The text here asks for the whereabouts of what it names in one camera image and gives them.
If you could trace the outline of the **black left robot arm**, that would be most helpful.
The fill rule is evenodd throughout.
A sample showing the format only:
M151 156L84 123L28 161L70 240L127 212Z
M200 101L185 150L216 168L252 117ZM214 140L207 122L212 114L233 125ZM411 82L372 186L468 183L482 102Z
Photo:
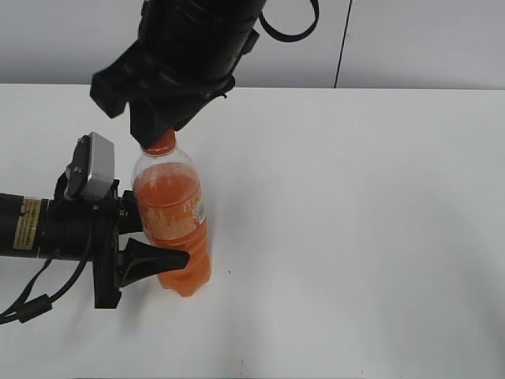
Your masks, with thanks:
M138 280L163 272L182 270L189 254L151 246L129 238L124 248L120 235L143 230L133 192L118 194L113 180L103 197L86 198L78 193L65 197L70 179L58 179L54 197L39 199L12 194L1 195L1 255L52 261L77 261L70 279L53 295L30 299L35 284L30 280L3 317L27 319L50 310L77 281L87 263L92 264L94 306L114 309L121 289Z

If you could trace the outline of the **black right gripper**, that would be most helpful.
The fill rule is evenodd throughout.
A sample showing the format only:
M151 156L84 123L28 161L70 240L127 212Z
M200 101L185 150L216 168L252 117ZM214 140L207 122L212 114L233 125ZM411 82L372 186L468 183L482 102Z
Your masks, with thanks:
M257 40L263 1L146 1L136 41L92 77L90 97L110 117L129 106L144 149L186 126L234 86L233 71Z

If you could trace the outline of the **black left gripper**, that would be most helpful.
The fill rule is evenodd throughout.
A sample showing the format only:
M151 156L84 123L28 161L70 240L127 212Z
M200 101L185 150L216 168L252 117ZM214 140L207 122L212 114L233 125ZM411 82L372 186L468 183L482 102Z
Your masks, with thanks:
M60 175L44 221L40 255L53 260L78 262L71 277L49 296L51 303L69 291L87 263L92 264L96 309L117 308L122 296L118 287L127 287L160 273L182 270L189 263L190 255L185 251L151 246L133 238L128 240L123 250L118 251L118 221L120 234L143 231L133 191L123 193L119 206L117 179L98 200L85 198L82 193L67 197L71 183L68 174ZM118 284L115 283L117 252Z

